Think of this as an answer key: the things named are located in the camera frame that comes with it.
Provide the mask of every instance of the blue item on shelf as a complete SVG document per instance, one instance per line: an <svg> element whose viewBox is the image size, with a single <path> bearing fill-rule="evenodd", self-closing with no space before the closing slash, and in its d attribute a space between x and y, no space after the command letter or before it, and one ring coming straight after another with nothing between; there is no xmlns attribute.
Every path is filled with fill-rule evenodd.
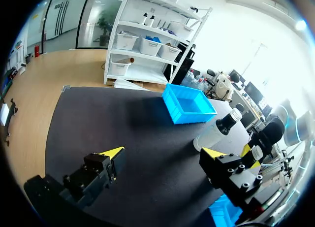
<svg viewBox="0 0 315 227"><path fill-rule="evenodd" d="M235 226L235 222L243 212L240 207L235 207L225 194L209 206L209 209L218 227Z"/></svg>
<svg viewBox="0 0 315 227"><path fill-rule="evenodd" d="M146 36L146 39L147 40L150 40L150 41L155 41L155 42L158 42L158 43L162 43L160 40L159 40L159 38L158 37L150 37L150 36Z"/></svg>
<svg viewBox="0 0 315 227"><path fill-rule="evenodd" d="M207 122L217 114L202 91L197 89L167 84L162 97L174 124Z"/></svg>

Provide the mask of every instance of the ceiling light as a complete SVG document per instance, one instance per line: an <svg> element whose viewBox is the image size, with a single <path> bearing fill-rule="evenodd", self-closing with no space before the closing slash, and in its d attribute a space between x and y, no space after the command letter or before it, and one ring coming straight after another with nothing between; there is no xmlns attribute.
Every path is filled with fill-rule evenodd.
<svg viewBox="0 0 315 227"><path fill-rule="evenodd" d="M304 20L300 20L296 23L295 29L298 31L303 31L306 28L306 23Z"/></svg>

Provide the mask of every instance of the wooden floor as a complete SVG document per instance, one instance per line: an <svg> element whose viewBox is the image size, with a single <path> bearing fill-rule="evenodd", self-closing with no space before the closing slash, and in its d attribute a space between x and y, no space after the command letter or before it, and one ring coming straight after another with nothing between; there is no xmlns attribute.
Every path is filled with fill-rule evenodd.
<svg viewBox="0 0 315 227"><path fill-rule="evenodd" d="M105 58L106 50L98 49L52 52L33 58L26 72L14 78L5 102L10 106L14 98L19 111L9 126L10 146L4 146L20 186L37 174L45 176L46 139L61 89L64 85L107 87L101 68ZM144 83L143 87L162 92L165 85Z"/></svg>

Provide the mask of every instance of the white storage bin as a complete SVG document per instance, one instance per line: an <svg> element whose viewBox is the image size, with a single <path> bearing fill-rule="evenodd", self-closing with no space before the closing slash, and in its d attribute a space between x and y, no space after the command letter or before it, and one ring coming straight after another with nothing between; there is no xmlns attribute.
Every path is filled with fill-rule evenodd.
<svg viewBox="0 0 315 227"><path fill-rule="evenodd" d="M129 65L131 65L131 63L122 64L122 63L115 63L115 62L110 61L108 74L116 75L116 76L124 76L127 73Z"/></svg>
<svg viewBox="0 0 315 227"><path fill-rule="evenodd" d="M145 55L156 56L163 43L141 38L140 52Z"/></svg>
<svg viewBox="0 0 315 227"><path fill-rule="evenodd" d="M186 40L189 35L191 34L192 30L190 27L186 26L185 24L171 21L171 25L168 28L169 30L173 31L176 36Z"/></svg>
<svg viewBox="0 0 315 227"><path fill-rule="evenodd" d="M138 36L130 34L117 34L117 49L132 50Z"/></svg>
<svg viewBox="0 0 315 227"><path fill-rule="evenodd" d="M172 47L169 45L162 45L161 49L158 51L158 54L161 58L174 61L178 54L181 52L181 49L178 49L177 47Z"/></svg>

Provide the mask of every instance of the black table mat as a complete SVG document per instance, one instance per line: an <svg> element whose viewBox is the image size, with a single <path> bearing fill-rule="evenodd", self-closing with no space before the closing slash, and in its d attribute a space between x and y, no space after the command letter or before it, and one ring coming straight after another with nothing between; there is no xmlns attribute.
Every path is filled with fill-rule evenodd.
<svg viewBox="0 0 315 227"><path fill-rule="evenodd" d="M218 114L231 108L212 100ZM211 187L192 140L208 123L174 125L161 93L71 88L61 94L46 143L46 173L58 181L83 157L126 148L126 165L85 212L120 226L212 226L208 206L222 191ZM238 122L215 149L239 154L248 135Z"/></svg>

